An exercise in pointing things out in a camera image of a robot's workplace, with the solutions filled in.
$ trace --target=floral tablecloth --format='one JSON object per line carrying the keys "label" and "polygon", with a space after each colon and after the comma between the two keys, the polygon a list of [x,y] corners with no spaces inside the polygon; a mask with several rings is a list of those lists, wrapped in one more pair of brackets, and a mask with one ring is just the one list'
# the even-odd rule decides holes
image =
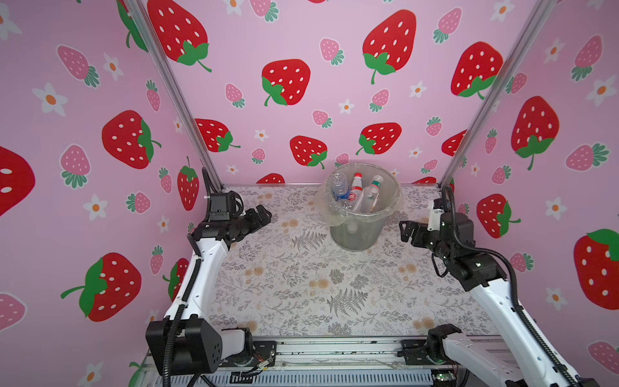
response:
{"label": "floral tablecloth", "polygon": [[217,278],[213,325],[246,326],[256,336],[417,336],[444,323],[498,334],[453,277],[435,274],[427,250],[400,241],[399,221],[427,217],[436,188],[403,187],[403,209],[358,253],[331,239],[315,186],[229,190],[246,209],[263,204],[273,218],[232,245]]}

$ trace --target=cable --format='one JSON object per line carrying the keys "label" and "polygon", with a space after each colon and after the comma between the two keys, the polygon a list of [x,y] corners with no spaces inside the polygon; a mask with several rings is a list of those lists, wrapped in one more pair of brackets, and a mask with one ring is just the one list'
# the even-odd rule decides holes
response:
{"label": "cable", "polygon": [[457,234],[456,212],[454,211],[454,208],[455,208],[454,206],[456,203],[454,200],[454,191],[451,189],[449,185],[443,186],[443,188],[441,189],[441,196],[443,198],[444,198],[445,191],[447,191],[447,194],[449,196],[449,206],[451,208],[451,224],[452,224],[451,235],[454,241],[456,242],[456,244],[470,251],[476,251],[478,253],[486,253],[486,254],[493,255],[497,257],[498,259],[500,259],[501,262],[503,262],[503,264],[505,265],[505,267],[507,268],[509,272],[509,287],[510,287],[510,293],[511,293],[511,303],[514,307],[514,311],[516,312],[518,317],[520,317],[520,320],[522,320],[522,323],[524,324],[524,326],[527,327],[527,330],[531,333],[531,336],[533,336],[535,341],[537,341],[539,346],[546,353],[546,356],[548,356],[548,358],[555,365],[557,370],[567,379],[567,381],[569,382],[569,385],[572,387],[578,387],[579,383],[574,379],[572,375],[569,374],[569,372],[567,371],[567,368],[555,356],[555,354],[552,352],[548,344],[544,341],[544,339],[537,332],[533,324],[531,324],[528,317],[524,314],[524,308],[520,306],[519,301],[518,301],[518,284],[517,284],[517,279],[516,279],[516,272],[514,271],[514,268],[511,265],[511,262],[509,262],[507,258],[505,258],[503,255],[501,255],[500,253],[497,253],[494,250],[490,250],[487,248],[477,248],[477,247],[467,246],[460,241],[460,239],[458,238],[458,234]]}

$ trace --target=transparent bucket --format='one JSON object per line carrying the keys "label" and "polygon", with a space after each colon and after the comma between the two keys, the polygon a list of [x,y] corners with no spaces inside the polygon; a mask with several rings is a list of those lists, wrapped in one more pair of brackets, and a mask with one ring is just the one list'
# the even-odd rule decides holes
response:
{"label": "transparent bucket", "polygon": [[[378,202],[371,214],[359,214],[342,207],[335,201],[329,182],[334,173],[342,172],[348,183],[353,180],[355,173],[363,175],[362,187],[372,182],[372,177],[381,175],[383,183],[378,194]],[[391,172],[376,165],[355,163],[336,169],[320,186],[316,193],[316,207],[331,227],[331,237],[341,247],[352,251],[363,251],[372,247],[382,229],[396,209],[399,209],[402,197],[400,184]]]}

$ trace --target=pink wallpaper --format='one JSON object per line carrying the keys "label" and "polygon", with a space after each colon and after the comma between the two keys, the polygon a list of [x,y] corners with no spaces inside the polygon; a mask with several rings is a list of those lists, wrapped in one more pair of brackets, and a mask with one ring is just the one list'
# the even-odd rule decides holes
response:
{"label": "pink wallpaper", "polygon": [[436,181],[533,0],[142,0],[224,183]]}
{"label": "pink wallpaper", "polygon": [[582,376],[619,385],[619,42],[612,1],[559,3],[455,175],[478,246]]}
{"label": "pink wallpaper", "polygon": [[0,3],[0,385],[132,386],[170,304],[206,206],[144,49],[115,0]]}

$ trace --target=strawberry pattern wall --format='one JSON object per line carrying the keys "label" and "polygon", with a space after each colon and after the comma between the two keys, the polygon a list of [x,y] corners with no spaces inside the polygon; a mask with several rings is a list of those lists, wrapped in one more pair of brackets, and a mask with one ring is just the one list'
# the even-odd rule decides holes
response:
{"label": "strawberry pattern wall", "polygon": [[454,177],[477,246],[509,258],[545,335],[604,387],[619,385],[617,14],[559,3]]}

